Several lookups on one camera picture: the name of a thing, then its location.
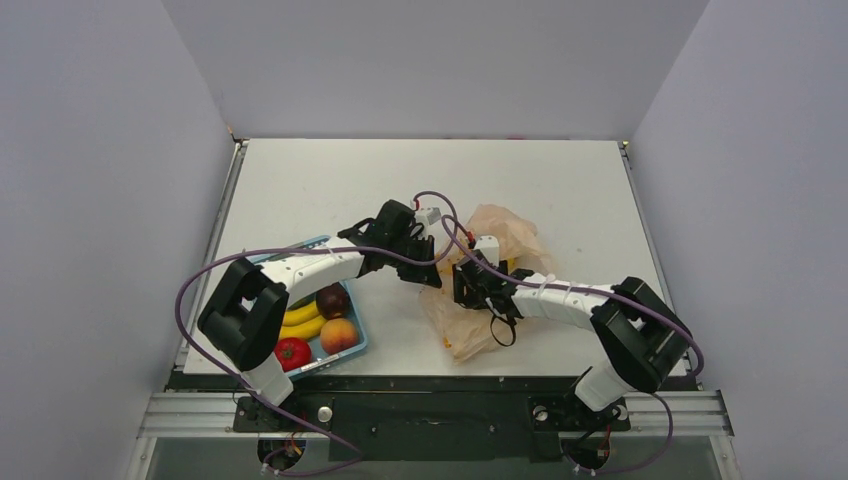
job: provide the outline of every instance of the tomato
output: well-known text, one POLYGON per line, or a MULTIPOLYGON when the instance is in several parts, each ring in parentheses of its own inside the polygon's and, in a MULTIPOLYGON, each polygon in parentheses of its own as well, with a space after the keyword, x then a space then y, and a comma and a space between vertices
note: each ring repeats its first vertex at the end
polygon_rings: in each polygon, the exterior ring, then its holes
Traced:
POLYGON ((288 372, 300 368, 312 360, 312 349, 306 341, 295 337, 280 340, 274 347, 274 355, 283 366, 283 371, 288 372))

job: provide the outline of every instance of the bolt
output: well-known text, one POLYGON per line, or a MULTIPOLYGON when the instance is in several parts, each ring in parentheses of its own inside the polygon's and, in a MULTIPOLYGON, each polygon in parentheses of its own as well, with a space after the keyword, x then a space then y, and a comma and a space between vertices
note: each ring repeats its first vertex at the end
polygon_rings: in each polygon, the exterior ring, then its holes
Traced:
POLYGON ((537 422, 544 422, 548 419, 548 409, 542 405, 537 405, 533 409, 533 418, 535 418, 537 422))
POLYGON ((327 423, 333 418, 333 410, 330 407, 321 407, 318 409, 318 421, 327 423))

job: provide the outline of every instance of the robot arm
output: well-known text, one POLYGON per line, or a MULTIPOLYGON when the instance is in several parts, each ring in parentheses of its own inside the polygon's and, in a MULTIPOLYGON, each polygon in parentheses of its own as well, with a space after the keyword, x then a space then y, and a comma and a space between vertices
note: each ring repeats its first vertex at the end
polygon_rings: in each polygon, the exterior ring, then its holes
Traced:
POLYGON ((258 394, 280 404, 294 389, 274 356, 287 305, 323 287, 386 265, 395 267, 401 280, 442 286, 435 264, 409 265, 381 253, 432 261, 433 237, 422 238, 423 228, 418 225, 412 209, 390 200, 377 218, 365 219, 330 238, 323 245, 330 253, 260 264, 244 258, 237 260, 227 268, 201 311, 198 327, 258 394))
MULTIPOLYGON (((199 328, 258 394, 280 404, 293 390, 273 354, 286 306, 327 285, 361 277, 385 265, 394 267, 401 280, 441 287, 432 263, 434 240, 426 235, 432 223, 392 200, 383 205, 376 219, 365 219, 327 241, 324 247, 329 253, 261 264, 247 259, 233 262, 201 312, 199 328), (420 264, 405 263, 385 252, 420 264)), ((472 248, 478 260, 491 265, 497 262, 494 237, 481 237, 472 248)), ((496 266, 506 273, 506 262, 496 266)), ((576 396, 592 411, 605 409, 630 391, 656 391, 688 347, 669 328, 649 319, 642 321, 632 308, 601 295, 571 291, 583 285, 547 282, 543 275, 522 269, 510 276, 544 287, 506 282, 465 258, 454 266, 454 300, 465 308, 489 309, 513 325, 517 318, 544 317, 595 332, 608 358, 575 385, 576 396)), ((592 288, 626 296, 683 327, 639 279, 628 277, 620 285, 592 288)))
MULTIPOLYGON (((494 264, 492 259, 498 257, 491 250, 495 247, 490 246, 490 241, 485 243, 482 250, 475 249, 473 253, 478 260, 505 274, 506 262, 494 264)), ((605 409, 627 392, 657 391, 688 348, 671 328, 643 319, 635 309, 606 296, 585 293, 591 289, 624 296, 660 313, 688 333, 674 312, 638 278, 628 277, 619 285, 585 285, 556 281, 523 269, 510 276, 541 286, 506 282, 465 258, 454 266, 454 301, 465 308, 489 309, 493 317, 505 317, 511 326, 517 318, 538 317, 594 332, 607 358, 593 366, 574 387, 577 398, 594 412, 605 409)))

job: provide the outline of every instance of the white tabletop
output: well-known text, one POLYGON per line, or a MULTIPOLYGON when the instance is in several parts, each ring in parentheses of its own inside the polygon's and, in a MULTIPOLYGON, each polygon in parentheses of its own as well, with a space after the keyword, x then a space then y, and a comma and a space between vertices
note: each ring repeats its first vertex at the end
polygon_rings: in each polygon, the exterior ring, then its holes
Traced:
MULTIPOLYGON (((615 142, 253 139, 216 258, 334 234, 373 217, 386 200, 407 203, 421 190, 447 195, 461 220, 492 203, 535 222, 557 260, 557 278, 605 284, 630 275, 661 295, 615 142)), ((422 203, 445 211, 438 199, 422 203)), ((206 297, 223 270, 210 275, 206 297)), ((604 358, 592 332, 538 320, 515 345, 455 365, 418 304, 420 286, 399 281, 387 267, 352 281, 351 289, 367 351, 322 373, 576 376, 604 358)), ((200 331, 193 335, 225 360, 200 331)), ((193 350, 184 371, 220 373, 193 350)), ((672 371, 684 374, 682 364, 672 371)))

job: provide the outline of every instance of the gray wall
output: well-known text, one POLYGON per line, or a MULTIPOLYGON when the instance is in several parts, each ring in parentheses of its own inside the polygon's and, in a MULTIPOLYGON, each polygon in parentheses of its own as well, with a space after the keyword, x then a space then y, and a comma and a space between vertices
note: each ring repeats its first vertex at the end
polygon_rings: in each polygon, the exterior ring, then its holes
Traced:
POLYGON ((629 138, 707 0, 163 0, 236 134, 629 138))
POLYGON ((747 478, 845 478, 848 3, 712 0, 633 139, 747 478))
POLYGON ((124 474, 231 153, 158 0, 3 2, 4 479, 124 474))

